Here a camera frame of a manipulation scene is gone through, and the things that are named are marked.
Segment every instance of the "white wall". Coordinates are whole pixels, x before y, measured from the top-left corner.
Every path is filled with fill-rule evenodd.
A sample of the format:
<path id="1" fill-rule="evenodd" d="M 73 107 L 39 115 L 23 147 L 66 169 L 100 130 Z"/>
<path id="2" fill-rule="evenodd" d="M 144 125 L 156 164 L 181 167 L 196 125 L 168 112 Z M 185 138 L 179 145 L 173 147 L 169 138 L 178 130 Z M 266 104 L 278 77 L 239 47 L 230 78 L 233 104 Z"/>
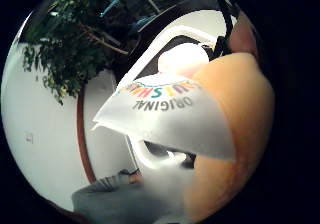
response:
<path id="1" fill-rule="evenodd" d="M 43 87 L 41 76 L 36 82 L 35 72 L 23 71 L 22 49 L 19 44 L 12 50 L 3 76 L 1 114 L 7 141 L 34 189 L 58 206 L 72 210 L 71 194 L 89 184 L 78 149 L 77 100 L 67 97 L 63 106 L 58 104 Z M 106 88 L 106 75 L 89 82 L 84 105 L 88 151 L 98 177 L 123 168 L 134 169 L 123 136 L 106 128 L 89 131 L 93 115 L 111 94 Z M 33 141 L 26 140 L 30 135 Z"/>
<path id="2" fill-rule="evenodd" d="M 88 83 L 85 92 L 85 136 L 88 154 L 97 178 L 115 175 L 121 169 L 127 169 L 129 172 L 136 170 L 124 135 L 104 127 L 91 131 L 95 125 L 91 120 L 115 87 L 112 73 L 104 71 Z"/>

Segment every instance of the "green leaves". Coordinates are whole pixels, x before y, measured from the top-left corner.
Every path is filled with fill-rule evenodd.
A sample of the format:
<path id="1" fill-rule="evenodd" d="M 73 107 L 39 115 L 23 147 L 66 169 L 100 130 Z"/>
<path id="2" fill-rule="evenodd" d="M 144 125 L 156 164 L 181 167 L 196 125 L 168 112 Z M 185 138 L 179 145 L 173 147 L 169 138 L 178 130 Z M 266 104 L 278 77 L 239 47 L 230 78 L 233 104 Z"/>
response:
<path id="1" fill-rule="evenodd" d="M 42 71 L 42 82 L 61 105 L 67 95 L 96 77 L 115 54 L 105 35 L 101 10 L 110 0 L 55 0 L 40 23 L 26 32 L 25 71 Z"/>

